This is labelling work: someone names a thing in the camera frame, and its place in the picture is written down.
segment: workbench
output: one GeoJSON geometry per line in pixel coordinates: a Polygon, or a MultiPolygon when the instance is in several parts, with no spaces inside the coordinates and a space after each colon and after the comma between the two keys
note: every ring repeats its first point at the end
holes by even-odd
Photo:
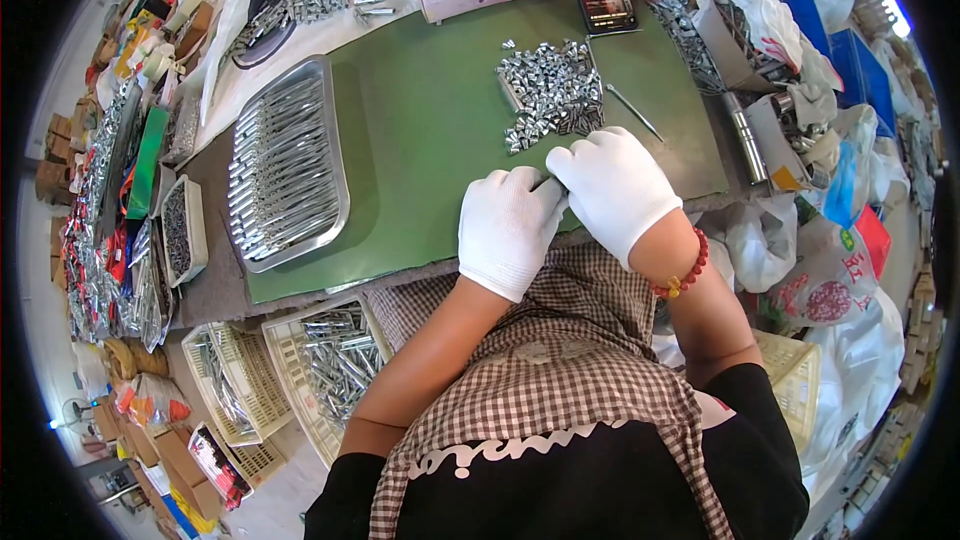
{"type": "MultiPolygon", "coordinates": [[[[702,96],[666,30],[636,2],[640,31],[595,38],[596,65],[666,138],[660,143],[605,92],[607,126],[623,126],[651,151],[684,210],[698,213],[767,193],[751,186],[733,124],[718,96],[702,96]]],[[[350,216],[312,253],[261,274],[246,270],[230,237],[228,164],[233,131],[215,138],[184,173],[202,190],[210,255],[182,288],[174,327],[238,320],[324,300],[328,289],[385,288],[457,269],[457,222],[467,185],[494,169],[530,165],[576,137],[551,134],[507,156],[503,129],[516,116],[494,67],[517,50],[566,38],[583,42],[576,0],[515,0],[427,23],[420,13],[371,31],[329,54],[350,216]]],[[[554,246],[588,242],[567,211],[554,246]]]]}

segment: black t-shirt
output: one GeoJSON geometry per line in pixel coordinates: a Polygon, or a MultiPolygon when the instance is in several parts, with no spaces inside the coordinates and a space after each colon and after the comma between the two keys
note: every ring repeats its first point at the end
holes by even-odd
{"type": "MultiPolygon", "coordinates": [[[[735,412],[718,418],[705,409],[702,435],[706,473],[734,536],[793,538],[810,498],[766,372],[752,363],[730,367],[703,392],[735,412]]],[[[518,457],[479,450],[466,467],[447,452],[435,471],[407,485],[397,538],[708,537],[690,486],[651,424],[597,424],[586,436],[518,457]]],[[[337,458],[306,513],[305,540],[366,538],[385,462],[361,452],[337,458]]]]}

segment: brown checkered apron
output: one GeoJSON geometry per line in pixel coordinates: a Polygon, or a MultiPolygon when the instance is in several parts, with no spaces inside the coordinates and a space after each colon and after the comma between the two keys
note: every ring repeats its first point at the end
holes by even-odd
{"type": "MultiPolygon", "coordinates": [[[[366,294],[394,350],[424,325],[456,274],[366,294]]],[[[711,538],[733,538],[704,468],[693,389],[650,349],[654,297],[599,244],[549,253],[524,296],[457,379],[387,457],[369,537],[393,538],[410,466],[471,440],[529,438],[619,419],[652,423],[697,501],[711,538]]]]}

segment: white glove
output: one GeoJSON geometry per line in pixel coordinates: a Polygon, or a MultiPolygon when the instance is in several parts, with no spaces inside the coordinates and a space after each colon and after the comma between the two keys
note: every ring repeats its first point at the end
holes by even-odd
{"type": "Polygon", "coordinates": [[[519,303],[567,210],[564,187],[531,166],[470,182],[460,209],[460,273],[519,303]]]}
{"type": "Polygon", "coordinates": [[[684,202],[643,144],[622,127],[606,127],[557,146],[546,169],[570,191],[570,208],[624,270],[637,240],[684,202]]]}

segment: blue plastic bin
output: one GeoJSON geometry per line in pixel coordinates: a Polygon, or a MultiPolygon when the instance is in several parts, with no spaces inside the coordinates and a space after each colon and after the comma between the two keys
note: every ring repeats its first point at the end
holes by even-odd
{"type": "Polygon", "coordinates": [[[813,47],[820,51],[830,61],[834,60],[831,54],[831,41],[827,38],[824,21],[820,18],[820,11],[813,0],[781,0],[790,7],[793,21],[797,22],[799,31],[810,41],[813,47]]]}
{"type": "Polygon", "coordinates": [[[897,116],[890,93],[890,78],[857,33],[852,29],[830,34],[833,56],[830,62],[840,78],[844,90],[837,94],[843,108],[868,103],[876,111],[876,135],[896,138],[897,116]]]}

